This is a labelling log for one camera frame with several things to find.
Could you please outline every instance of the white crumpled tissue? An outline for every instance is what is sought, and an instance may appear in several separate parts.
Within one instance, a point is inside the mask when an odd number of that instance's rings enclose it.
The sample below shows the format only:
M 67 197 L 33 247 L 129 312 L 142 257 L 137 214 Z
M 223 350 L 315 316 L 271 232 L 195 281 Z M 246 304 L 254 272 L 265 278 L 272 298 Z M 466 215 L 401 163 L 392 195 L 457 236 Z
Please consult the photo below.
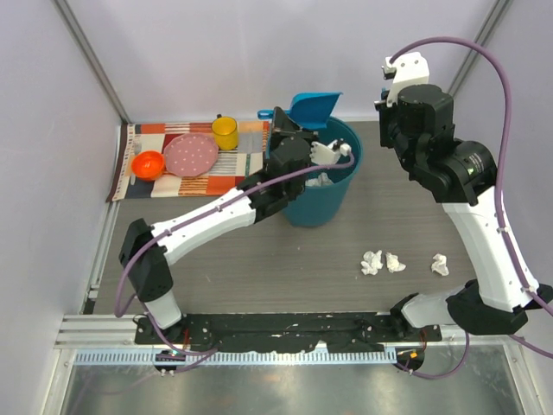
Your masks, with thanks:
M 361 272 L 363 272 L 364 275 L 377 275 L 378 270 L 381 270 L 383 266 L 384 264 L 382 264 L 382 251 L 368 251 L 363 254 L 363 261 L 361 261 Z
M 305 181 L 305 185 L 308 188 L 319 188 L 321 186 L 328 186 L 334 184 L 327 173 L 320 173 L 315 179 L 308 179 Z
M 386 253 L 386 266 L 389 272 L 401 272 L 405 269 L 406 265 L 399 262 L 397 255 L 390 252 Z
M 440 253 L 437 253 L 433 257 L 433 260 L 434 260 L 434 263 L 430 267 L 432 269 L 432 272 L 437 272 L 442 277 L 446 277 L 447 275 L 449 275 L 449 269 L 448 269 L 448 266 L 446 265 L 448 261 L 448 257 L 446 257 L 445 255 L 441 255 Z

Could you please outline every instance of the colorful cloth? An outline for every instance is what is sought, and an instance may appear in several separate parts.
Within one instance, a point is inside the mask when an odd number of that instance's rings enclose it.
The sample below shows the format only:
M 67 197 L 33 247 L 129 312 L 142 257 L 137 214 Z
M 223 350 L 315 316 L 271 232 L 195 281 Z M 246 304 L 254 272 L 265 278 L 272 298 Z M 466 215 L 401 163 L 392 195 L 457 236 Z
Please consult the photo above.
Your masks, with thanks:
M 245 177 L 263 167 L 263 154 L 269 137 L 268 121 L 238 122 L 238 148 L 219 151 L 219 158 L 205 175 L 181 178 L 169 173 L 154 182 L 136 179 L 130 184 L 130 163 L 134 158 L 135 142 L 141 151 L 163 152 L 176 137 L 187 132 L 211 133 L 210 123 L 183 124 L 124 124 L 119 139 L 118 163 L 113 176 L 108 201 L 150 197 L 217 196 L 223 195 Z

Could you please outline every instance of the wooden table surface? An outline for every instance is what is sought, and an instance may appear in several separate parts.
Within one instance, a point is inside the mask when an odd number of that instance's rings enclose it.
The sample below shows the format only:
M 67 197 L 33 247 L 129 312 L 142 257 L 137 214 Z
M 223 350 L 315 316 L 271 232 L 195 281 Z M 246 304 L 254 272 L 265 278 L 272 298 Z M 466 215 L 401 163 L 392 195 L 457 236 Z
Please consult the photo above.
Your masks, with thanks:
M 413 292 L 454 288 L 475 278 L 453 223 L 432 195 L 409 182 L 393 150 L 379 146 L 378 123 L 351 123 L 365 158 L 336 217 L 318 228 L 294 228 L 277 214 L 227 233 L 189 253 L 171 268 L 183 312 L 387 311 Z M 111 314 L 121 274 L 118 252 L 127 226 L 144 217 L 167 220 L 212 198 L 121 202 L 94 310 Z M 407 265 L 364 276 L 364 252 L 392 252 Z M 432 257 L 448 256 L 450 275 L 430 271 Z M 124 299 L 131 293 L 127 284 Z M 141 312 L 134 304 L 130 313 Z

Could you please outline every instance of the blue handle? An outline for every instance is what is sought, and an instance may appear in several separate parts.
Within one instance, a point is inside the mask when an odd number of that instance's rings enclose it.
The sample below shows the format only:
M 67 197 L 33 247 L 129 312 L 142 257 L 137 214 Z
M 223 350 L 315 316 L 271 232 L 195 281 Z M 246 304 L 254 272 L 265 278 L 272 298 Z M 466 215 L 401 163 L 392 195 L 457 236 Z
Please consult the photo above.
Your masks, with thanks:
M 273 110 L 259 110 L 257 112 L 257 119 L 273 119 Z

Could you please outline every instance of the white wall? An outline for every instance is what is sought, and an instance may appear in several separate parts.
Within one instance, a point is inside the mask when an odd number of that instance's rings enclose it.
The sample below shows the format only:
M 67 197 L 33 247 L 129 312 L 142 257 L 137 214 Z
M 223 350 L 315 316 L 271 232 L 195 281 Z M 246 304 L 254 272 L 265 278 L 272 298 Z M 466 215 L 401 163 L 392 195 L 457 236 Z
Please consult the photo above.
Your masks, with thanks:
M 513 2 L 488 46 L 509 74 L 514 99 L 505 206 L 526 262 L 546 284 L 553 284 L 553 83 L 547 78 L 553 65 L 551 16 L 552 2 Z M 479 61 L 455 100 L 457 137 L 481 141 L 497 156 L 503 102 L 497 75 L 485 60 Z M 553 319 L 542 310 L 529 314 L 527 340 L 553 351 Z M 539 373 L 545 406 L 553 413 L 553 361 L 532 352 L 528 356 Z
M 1 412 L 39 413 L 99 240 L 118 118 L 54 6 L 0 15 Z
M 305 91 L 376 113 L 380 67 L 430 35 L 474 38 L 493 0 L 69 0 L 133 121 L 254 118 Z M 426 53 L 446 88 L 465 51 Z

